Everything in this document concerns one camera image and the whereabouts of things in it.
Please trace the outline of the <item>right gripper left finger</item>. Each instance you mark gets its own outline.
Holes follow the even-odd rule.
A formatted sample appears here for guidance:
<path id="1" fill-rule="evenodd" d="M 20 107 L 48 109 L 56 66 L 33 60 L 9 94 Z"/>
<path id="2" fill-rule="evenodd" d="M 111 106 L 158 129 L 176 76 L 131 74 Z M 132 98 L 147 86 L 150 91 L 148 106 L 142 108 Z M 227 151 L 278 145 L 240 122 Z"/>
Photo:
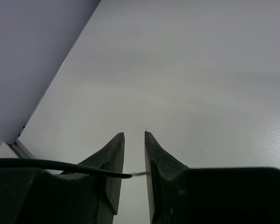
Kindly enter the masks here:
<path id="1" fill-rule="evenodd" d="M 121 179 L 15 167 L 0 159 L 0 224 L 110 224 Z"/>

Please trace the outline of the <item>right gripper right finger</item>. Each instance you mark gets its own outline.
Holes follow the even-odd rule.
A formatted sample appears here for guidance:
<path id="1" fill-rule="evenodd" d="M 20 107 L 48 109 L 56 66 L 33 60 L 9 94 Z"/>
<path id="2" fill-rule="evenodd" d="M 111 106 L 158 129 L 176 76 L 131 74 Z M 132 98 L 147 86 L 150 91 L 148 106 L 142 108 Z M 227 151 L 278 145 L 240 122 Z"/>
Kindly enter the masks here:
<path id="1" fill-rule="evenodd" d="M 189 168 L 145 133 L 152 224 L 280 224 L 280 170 Z"/>

